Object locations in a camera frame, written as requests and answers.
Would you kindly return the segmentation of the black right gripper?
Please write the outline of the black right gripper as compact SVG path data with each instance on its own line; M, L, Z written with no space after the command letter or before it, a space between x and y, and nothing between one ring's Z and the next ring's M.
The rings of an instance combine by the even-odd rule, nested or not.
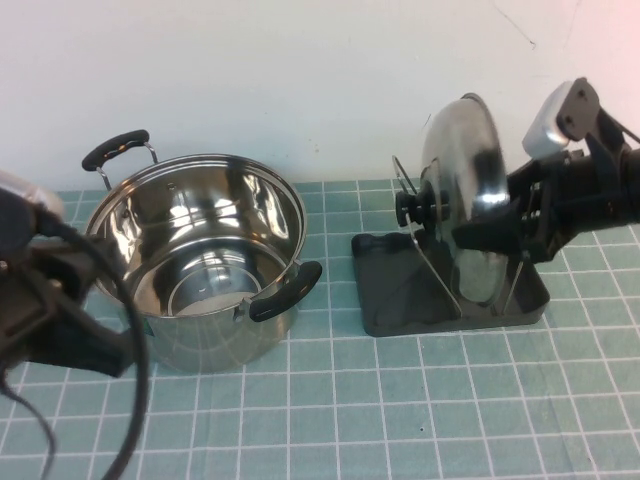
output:
M461 249L516 255L523 242L532 263L546 263L576 236L625 224L622 155L574 156L568 152L531 160L507 175L511 202L454 227ZM539 216L525 223L524 211Z

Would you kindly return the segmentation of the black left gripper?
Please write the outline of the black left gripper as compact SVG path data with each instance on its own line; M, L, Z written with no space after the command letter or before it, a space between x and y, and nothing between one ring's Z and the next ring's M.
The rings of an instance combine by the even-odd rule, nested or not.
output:
M55 296L80 305L99 272L80 247L38 240L1 251L1 364L68 367L120 377L133 365L131 334L104 327L84 310L60 313Z

